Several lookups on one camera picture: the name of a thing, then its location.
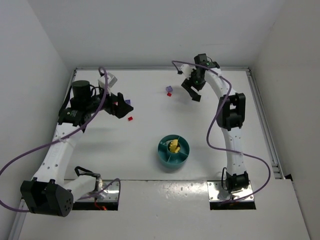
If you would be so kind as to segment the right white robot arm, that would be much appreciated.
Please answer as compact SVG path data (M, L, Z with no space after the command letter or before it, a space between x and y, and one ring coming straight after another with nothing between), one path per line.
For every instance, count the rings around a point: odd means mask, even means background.
M222 79L219 64L212 61L205 53L194 57L195 66L184 63L179 73L185 76L181 86L189 93L193 101L199 102L200 90L209 84L219 102L217 107L217 125L221 128L227 165L222 176L225 177L222 188L229 193L246 189L249 185L249 175L244 164L241 128L245 121L246 96L235 91L231 84Z

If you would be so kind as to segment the small yellow lego brick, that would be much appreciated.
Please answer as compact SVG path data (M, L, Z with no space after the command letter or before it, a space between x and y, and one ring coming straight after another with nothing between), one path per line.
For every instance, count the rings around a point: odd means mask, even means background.
M179 146L178 139L174 139L174 140L171 141L171 143L169 145L169 148L175 149L178 146Z

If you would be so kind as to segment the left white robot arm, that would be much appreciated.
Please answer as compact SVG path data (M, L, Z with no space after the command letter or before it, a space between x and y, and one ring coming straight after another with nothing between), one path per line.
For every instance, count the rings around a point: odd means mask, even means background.
M23 181L20 192L33 214L67 216L85 194L96 197L102 190L99 173L77 166L77 178L65 183L65 174L77 142L85 133L85 122L98 107L121 119L133 111L122 93L113 94L102 83L94 87L87 80L74 81L59 110L53 141L32 180Z

